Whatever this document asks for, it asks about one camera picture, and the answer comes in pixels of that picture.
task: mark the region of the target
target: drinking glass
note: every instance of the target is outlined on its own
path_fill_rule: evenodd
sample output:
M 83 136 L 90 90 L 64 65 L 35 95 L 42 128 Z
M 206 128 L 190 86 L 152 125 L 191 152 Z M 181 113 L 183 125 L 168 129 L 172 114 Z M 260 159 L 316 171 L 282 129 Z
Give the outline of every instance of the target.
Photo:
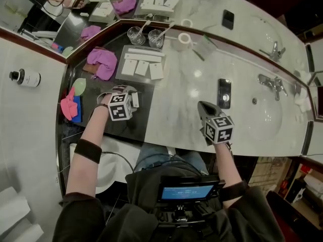
M 164 36 L 161 36 L 157 39 L 157 37 L 161 34 L 160 30 L 152 30 L 148 34 L 149 46 L 155 48 L 161 48 L 164 43 Z
M 127 35 L 128 35 L 128 38 L 130 39 L 131 44 L 136 46 L 142 45 L 146 40 L 145 36 L 142 33 L 138 35 L 139 31 L 140 31 L 139 27 L 131 27 L 127 32 Z

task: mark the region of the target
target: blue display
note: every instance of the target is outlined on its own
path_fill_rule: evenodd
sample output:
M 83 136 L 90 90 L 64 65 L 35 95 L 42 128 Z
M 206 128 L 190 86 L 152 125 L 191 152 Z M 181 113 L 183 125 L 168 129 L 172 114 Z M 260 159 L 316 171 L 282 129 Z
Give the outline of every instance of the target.
M 212 188 L 213 185 L 202 187 L 164 188 L 161 198 L 164 200 L 200 199 L 206 197 Z

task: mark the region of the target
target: white sink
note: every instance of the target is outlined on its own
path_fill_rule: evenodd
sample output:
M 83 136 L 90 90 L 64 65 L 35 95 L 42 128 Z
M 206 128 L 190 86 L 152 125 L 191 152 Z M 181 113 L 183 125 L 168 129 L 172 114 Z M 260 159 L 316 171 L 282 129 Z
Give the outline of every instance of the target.
M 283 48 L 282 39 L 274 27 L 258 16 L 251 16 L 246 25 L 250 38 L 255 47 L 267 53 L 273 50 L 274 42 L 278 43 L 278 50 Z
M 247 128 L 255 140 L 265 141 L 273 138 L 282 125 L 283 110 L 275 95 L 270 91 L 253 94 L 247 102 Z
M 70 162 L 74 156 L 76 144 L 70 144 Z M 103 152 L 116 152 L 123 155 L 134 167 L 141 147 L 124 141 L 104 136 L 101 148 Z M 128 163 L 115 154 L 106 153 L 101 156 L 97 171 L 97 182 L 95 193 L 100 194 L 108 189 L 115 181 L 126 183 L 125 177 L 131 174 L 132 170 Z

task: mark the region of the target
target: smartphone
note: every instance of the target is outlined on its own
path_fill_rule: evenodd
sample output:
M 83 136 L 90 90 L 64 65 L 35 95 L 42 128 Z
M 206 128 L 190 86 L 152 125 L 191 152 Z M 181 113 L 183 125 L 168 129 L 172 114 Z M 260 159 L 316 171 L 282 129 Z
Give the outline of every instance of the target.
M 231 106 L 231 81 L 228 79 L 219 79 L 218 106 L 222 109 Z
M 229 30 L 233 30 L 234 24 L 234 14 L 229 12 L 228 10 L 223 11 L 223 18 L 222 18 L 222 26 L 228 28 Z

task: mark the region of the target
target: pink cloth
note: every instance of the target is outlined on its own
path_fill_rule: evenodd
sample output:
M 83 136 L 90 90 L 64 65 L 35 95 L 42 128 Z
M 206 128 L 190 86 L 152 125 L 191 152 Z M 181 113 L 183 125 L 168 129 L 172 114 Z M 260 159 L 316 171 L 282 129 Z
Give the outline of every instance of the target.
M 71 121 L 73 117 L 77 116 L 77 103 L 73 101 L 74 93 L 75 87 L 72 87 L 66 98 L 61 100 L 62 112 L 69 121 Z
M 95 25 L 86 27 L 82 30 L 81 38 L 84 38 L 84 40 L 88 40 L 91 37 L 95 36 L 97 33 L 99 33 L 100 30 L 101 30 L 101 27 L 95 26 Z
M 114 1 L 113 6 L 117 14 L 124 14 L 134 9 L 136 6 L 137 0 L 122 0 Z
M 87 63 L 94 65 L 100 63 L 99 68 L 96 71 L 95 77 L 99 77 L 101 80 L 107 81 L 111 78 L 115 72 L 118 59 L 114 53 L 108 50 L 102 50 L 95 48 L 87 56 Z

